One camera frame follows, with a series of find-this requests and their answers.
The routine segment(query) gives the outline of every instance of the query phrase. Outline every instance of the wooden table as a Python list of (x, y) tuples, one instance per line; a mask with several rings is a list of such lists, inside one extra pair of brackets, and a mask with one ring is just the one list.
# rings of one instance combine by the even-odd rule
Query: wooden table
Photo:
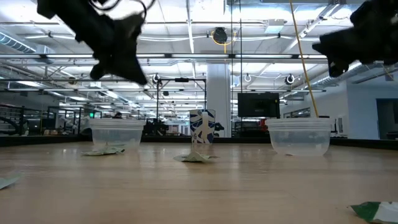
[(348, 205), (398, 201), (398, 152), (331, 147), (325, 157), (277, 155), (267, 144), (196, 150), (212, 164), (177, 162), (190, 144), (141, 144), (81, 157), (92, 144), (0, 148), (0, 190), (9, 223), (365, 223)]

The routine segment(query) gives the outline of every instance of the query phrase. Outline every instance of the paper scrap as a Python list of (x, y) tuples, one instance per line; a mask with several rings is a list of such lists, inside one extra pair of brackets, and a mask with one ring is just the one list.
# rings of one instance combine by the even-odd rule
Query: paper scrap
[(174, 157), (176, 161), (180, 162), (208, 162), (210, 159), (218, 158), (218, 156), (202, 155), (198, 152), (191, 152), (188, 155), (179, 155)]
[(101, 150), (91, 151), (91, 152), (82, 152), (83, 156), (106, 156), (106, 155), (115, 155), (124, 152), (123, 148), (119, 147), (104, 147)]
[(7, 178), (0, 178), (0, 190), (17, 182), (17, 180), (19, 180), (20, 177), (21, 174), (13, 174)]
[(369, 223), (398, 224), (398, 202), (365, 202), (351, 208)]

